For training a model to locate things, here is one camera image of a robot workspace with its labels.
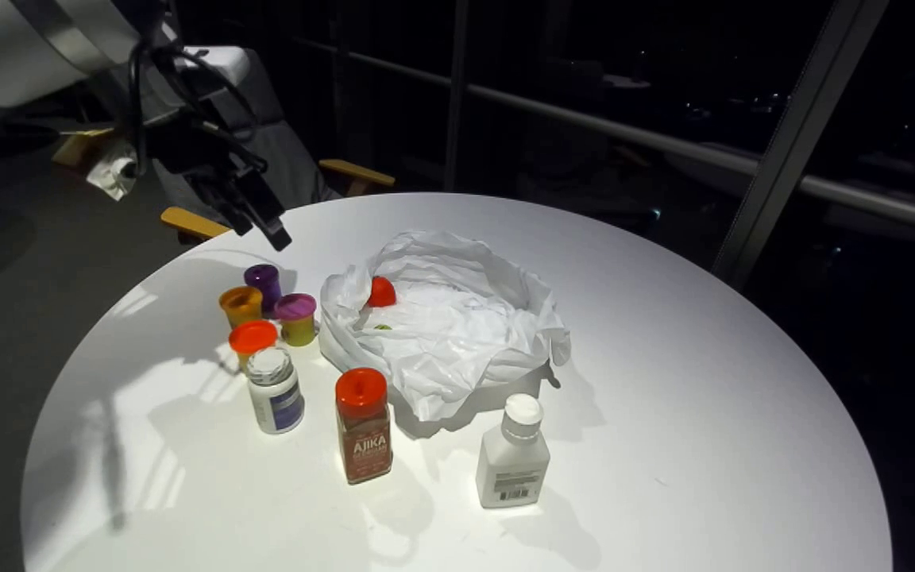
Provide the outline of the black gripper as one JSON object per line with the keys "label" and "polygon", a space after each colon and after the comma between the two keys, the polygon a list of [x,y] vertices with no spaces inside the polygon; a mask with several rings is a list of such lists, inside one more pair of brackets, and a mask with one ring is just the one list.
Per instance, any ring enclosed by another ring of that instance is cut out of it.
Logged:
{"label": "black gripper", "polygon": [[249,140],[212,105],[185,105],[152,121],[146,145],[166,172],[178,174],[238,235],[258,226],[274,250],[293,245],[281,221],[282,203],[263,181],[267,161],[249,149]]}

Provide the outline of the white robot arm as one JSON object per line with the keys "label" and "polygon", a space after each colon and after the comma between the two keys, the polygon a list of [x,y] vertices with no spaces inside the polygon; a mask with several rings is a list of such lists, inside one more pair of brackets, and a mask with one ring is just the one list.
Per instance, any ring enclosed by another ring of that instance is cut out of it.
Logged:
{"label": "white robot arm", "polygon": [[288,203],[255,149],[258,105],[246,95],[246,47],[185,44],[166,0],[0,0],[0,118],[63,88],[88,88],[123,140],[93,164],[93,183],[123,197],[156,164],[238,235],[276,250]]}

